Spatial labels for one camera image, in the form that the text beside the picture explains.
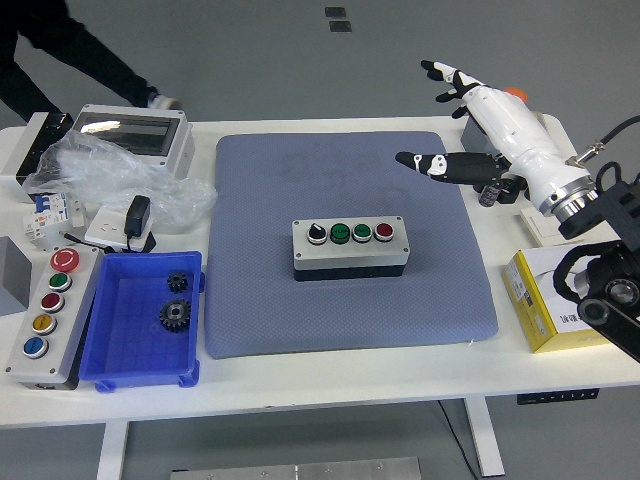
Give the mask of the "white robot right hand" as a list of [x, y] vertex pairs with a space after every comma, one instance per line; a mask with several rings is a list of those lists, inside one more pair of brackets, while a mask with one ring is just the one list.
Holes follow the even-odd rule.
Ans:
[[395, 156], [398, 163], [433, 180], [461, 185], [493, 186], [503, 174], [510, 173], [527, 182], [531, 203], [544, 215], [558, 216], [563, 209], [582, 208], [597, 197], [588, 171], [567, 163], [519, 97], [444, 63], [424, 60], [421, 66], [430, 79], [451, 86], [436, 100], [461, 100], [452, 116], [467, 114], [498, 154], [399, 152]]

